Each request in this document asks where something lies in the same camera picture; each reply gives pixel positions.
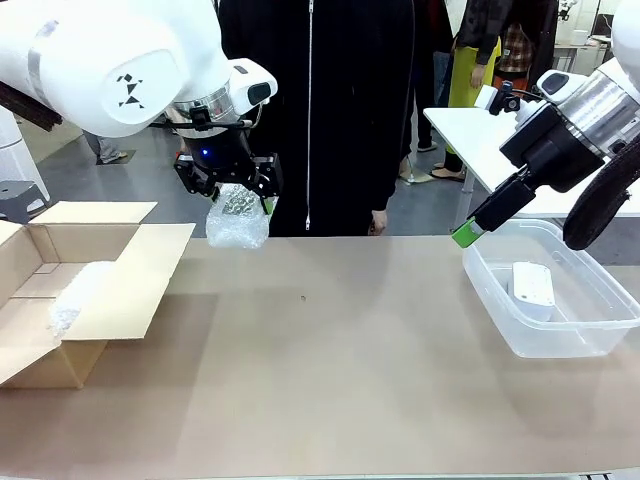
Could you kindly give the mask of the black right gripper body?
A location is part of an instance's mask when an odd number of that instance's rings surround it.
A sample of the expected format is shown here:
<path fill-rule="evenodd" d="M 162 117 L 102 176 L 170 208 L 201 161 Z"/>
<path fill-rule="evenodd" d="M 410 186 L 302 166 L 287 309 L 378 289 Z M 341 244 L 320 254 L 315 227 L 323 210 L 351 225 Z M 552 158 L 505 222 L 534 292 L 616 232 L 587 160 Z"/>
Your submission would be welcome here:
<path fill-rule="evenodd" d="M 530 172 L 529 183 L 536 188 L 549 186 L 566 193 L 599 170 L 604 164 L 601 154 L 555 107 L 545 106 L 500 147 L 500 152 L 517 168 Z"/>

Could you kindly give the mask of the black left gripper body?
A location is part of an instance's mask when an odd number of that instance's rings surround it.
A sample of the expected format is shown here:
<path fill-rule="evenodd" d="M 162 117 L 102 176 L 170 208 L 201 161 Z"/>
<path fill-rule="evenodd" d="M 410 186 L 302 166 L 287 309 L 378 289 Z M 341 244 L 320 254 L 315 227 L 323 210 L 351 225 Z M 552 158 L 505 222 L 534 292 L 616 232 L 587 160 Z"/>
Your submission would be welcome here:
<path fill-rule="evenodd" d="M 244 130 L 224 129 L 206 138 L 185 138 L 186 153 L 216 183 L 250 185 L 255 174 L 252 153 Z"/>

